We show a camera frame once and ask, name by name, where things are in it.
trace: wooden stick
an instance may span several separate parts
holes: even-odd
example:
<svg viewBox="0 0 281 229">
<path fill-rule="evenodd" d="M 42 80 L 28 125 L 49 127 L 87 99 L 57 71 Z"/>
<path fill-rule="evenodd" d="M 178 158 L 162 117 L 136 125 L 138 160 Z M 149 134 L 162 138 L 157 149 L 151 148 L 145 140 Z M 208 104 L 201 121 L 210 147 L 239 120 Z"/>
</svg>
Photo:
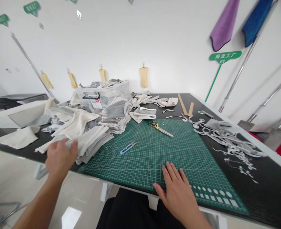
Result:
<svg viewBox="0 0 281 229">
<path fill-rule="evenodd" d="M 194 110 L 194 104 L 195 103 L 191 103 L 190 104 L 190 108 L 189 108 L 189 112 L 188 112 L 188 117 L 192 116 L 192 111 Z"/>
<path fill-rule="evenodd" d="M 181 106 L 182 106 L 184 115 L 187 116 L 187 115 L 188 115 L 187 110 L 186 110 L 186 108 L 185 108 L 185 106 L 184 106 L 183 100 L 182 100 L 181 95 L 180 95 L 179 93 L 178 93 L 178 97 L 179 97 L 179 100 L 180 100 L 180 103 L 181 103 Z"/>
</svg>

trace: metal pole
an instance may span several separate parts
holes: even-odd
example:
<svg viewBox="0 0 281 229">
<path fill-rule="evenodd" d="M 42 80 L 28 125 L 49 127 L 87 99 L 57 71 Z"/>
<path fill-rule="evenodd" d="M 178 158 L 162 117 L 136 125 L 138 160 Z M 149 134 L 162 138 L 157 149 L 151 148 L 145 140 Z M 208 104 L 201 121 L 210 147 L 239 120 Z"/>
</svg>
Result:
<svg viewBox="0 0 281 229">
<path fill-rule="evenodd" d="M 33 63 L 31 62 L 31 60 L 29 59 L 29 57 L 27 56 L 25 50 L 23 49 L 23 47 L 21 46 L 20 42 L 17 40 L 17 38 L 15 37 L 14 33 L 11 33 L 11 37 L 13 38 L 13 40 L 15 41 L 15 43 L 17 44 L 17 46 L 20 48 L 21 52 L 24 54 L 24 56 L 26 57 L 28 63 L 31 65 L 31 67 L 33 68 L 33 70 L 35 71 L 36 75 L 38 76 L 38 78 L 40 79 L 41 83 L 43 84 L 43 86 L 45 87 L 45 89 L 47 90 L 47 92 L 49 93 L 50 97 L 54 97 L 53 93 L 50 91 L 50 89 L 45 85 L 45 83 L 43 82 L 43 80 L 40 77 L 39 72 L 37 71 L 36 67 L 33 65 Z"/>
<path fill-rule="evenodd" d="M 259 106 L 259 108 L 251 115 L 251 117 L 249 117 L 247 122 L 253 121 L 253 119 L 258 115 L 259 111 L 267 105 L 267 103 L 276 95 L 277 92 L 279 92 L 280 89 L 281 84 L 272 92 L 272 94 L 264 101 L 264 103 Z"/>
<path fill-rule="evenodd" d="M 236 75 L 232 86 L 230 87 L 229 92 L 227 93 L 226 97 L 225 97 L 224 100 L 223 100 L 222 105 L 221 105 L 220 108 L 219 108 L 219 112 L 220 112 L 220 113 L 223 111 L 223 109 L 224 109 L 224 107 L 225 107 L 225 104 L 226 104 L 227 100 L 229 99 L 230 94 L 231 94 L 231 92 L 232 92 L 232 90 L 233 90 L 235 84 L 237 83 L 238 78 L 239 78 L 240 74 L 242 73 L 243 68 L 244 68 L 246 62 L 248 61 L 248 59 L 249 59 L 249 57 L 250 57 L 250 55 L 251 55 L 251 53 L 252 53 L 252 51 L 253 51 L 253 49 L 254 49 L 256 43 L 257 43 L 257 41 L 259 40 L 259 38 L 260 38 L 260 36 L 261 36 L 261 34 L 262 34 L 264 28 L 266 27 L 266 25 L 267 25 L 267 23 L 268 23 L 268 21 L 269 21 L 271 15 L 272 15 L 273 11 L 275 10 L 275 7 L 276 7 L 277 3 L 278 3 L 278 0 L 276 0 L 276 1 L 272 4 L 271 9 L 270 9 L 270 11 L 269 11 L 269 13 L 268 13 L 266 19 L 264 20 L 263 24 L 261 25 L 261 27 L 260 27 L 260 29 L 259 29 L 259 31 L 258 31 L 258 33 L 257 33 L 257 36 L 256 36 L 255 41 L 252 43 L 251 48 L 249 49 L 249 52 L 248 52 L 248 54 L 246 55 L 246 57 L 245 57 L 245 59 L 244 59 L 242 65 L 241 65 L 241 67 L 240 67 L 240 70 L 239 70 L 238 74 Z"/>
</svg>

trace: blue towel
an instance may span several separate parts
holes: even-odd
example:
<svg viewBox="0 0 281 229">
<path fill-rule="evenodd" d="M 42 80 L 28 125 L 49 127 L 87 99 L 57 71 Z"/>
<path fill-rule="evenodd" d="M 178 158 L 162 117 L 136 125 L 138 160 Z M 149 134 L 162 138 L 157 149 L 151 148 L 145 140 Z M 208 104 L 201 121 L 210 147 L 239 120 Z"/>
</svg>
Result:
<svg viewBox="0 0 281 229">
<path fill-rule="evenodd" d="M 260 0 L 246 21 L 242 32 L 245 37 L 245 47 L 250 46 L 256 38 L 256 35 L 267 17 L 272 6 L 273 0 Z"/>
</svg>

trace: blue box cutter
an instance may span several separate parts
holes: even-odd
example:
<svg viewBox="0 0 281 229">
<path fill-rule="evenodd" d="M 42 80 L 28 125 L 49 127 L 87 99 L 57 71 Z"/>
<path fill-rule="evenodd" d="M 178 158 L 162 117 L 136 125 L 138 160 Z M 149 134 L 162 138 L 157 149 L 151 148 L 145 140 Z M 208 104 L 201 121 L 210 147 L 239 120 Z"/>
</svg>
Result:
<svg viewBox="0 0 281 229">
<path fill-rule="evenodd" d="M 135 146 L 136 142 L 132 142 L 130 145 L 128 145 L 126 148 L 124 148 L 122 151 L 120 151 L 120 155 L 124 155 L 126 152 L 128 152 L 129 149 L 131 149 L 133 146 Z"/>
</svg>

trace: gold scissors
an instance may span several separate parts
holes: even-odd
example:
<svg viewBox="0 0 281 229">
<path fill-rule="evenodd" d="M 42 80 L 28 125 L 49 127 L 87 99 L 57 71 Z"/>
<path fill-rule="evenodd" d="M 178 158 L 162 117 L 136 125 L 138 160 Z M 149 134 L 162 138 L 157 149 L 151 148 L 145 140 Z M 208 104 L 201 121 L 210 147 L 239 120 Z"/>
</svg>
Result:
<svg viewBox="0 0 281 229">
<path fill-rule="evenodd" d="M 169 133 L 169 132 L 163 130 L 162 128 L 160 128 L 159 125 L 157 124 L 157 122 L 153 121 L 153 122 L 149 122 L 148 124 L 149 124 L 149 126 L 152 126 L 155 129 L 161 131 L 162 133 L 167 134 L 170 137 L 174 137 L 171 133 Z"/>
</svg>

